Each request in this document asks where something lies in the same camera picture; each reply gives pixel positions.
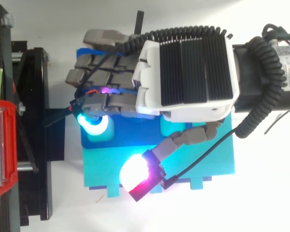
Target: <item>metal rod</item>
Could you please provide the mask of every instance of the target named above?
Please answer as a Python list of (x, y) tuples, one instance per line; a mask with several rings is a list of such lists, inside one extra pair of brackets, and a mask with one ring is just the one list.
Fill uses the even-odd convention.
[(17, 162), (17, 170), (19, 172), (33, 171), (33, 167), (29, 161)]
[(22, 52), (13, 52), (12, 53), (12, 62), (19, 63), (22, 56), (23, 56)]

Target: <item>screw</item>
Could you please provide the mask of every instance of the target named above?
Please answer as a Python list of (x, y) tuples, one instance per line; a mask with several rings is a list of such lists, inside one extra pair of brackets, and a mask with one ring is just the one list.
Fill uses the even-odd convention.
[(12, 28), (14, 26), (14, 19), (11, 14), (5, 14), (1, 20), (2, 26)]
[(44, 62), (49, 62), (49, 54), (48, 53), (43, 54), (43, 60), (44, 60)]
[(19, 115), (22, 116), (25, 111), (26, 111), (26, 107), (23, 105), (22, 102), (20, 102), (18, 104), (18, 113), (19, 113)]

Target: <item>purple light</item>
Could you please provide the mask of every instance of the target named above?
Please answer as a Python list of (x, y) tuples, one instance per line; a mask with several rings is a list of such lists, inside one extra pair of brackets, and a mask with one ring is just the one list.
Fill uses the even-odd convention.
[(107, 88), (107, 87), (102, 87), (101, 88), (101, 93), (112, 93), (112, 90)]

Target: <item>small tab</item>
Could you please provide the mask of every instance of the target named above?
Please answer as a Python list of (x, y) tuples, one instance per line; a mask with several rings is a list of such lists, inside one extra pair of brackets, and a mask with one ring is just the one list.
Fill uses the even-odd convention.
[(194, 177), (190, 179), (190, 189), (198, 190), (203, 189), (203, 178), (202, 177)]
[(108, 198), (119, 197), (119, 185), (108, 185), (106, 189)]

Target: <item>red plastic case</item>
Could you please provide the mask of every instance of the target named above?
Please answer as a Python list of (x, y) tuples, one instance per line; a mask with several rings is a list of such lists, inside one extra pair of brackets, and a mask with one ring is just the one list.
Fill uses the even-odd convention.
[(17, 181), (16, 107), (0, 101), (0, 196)]

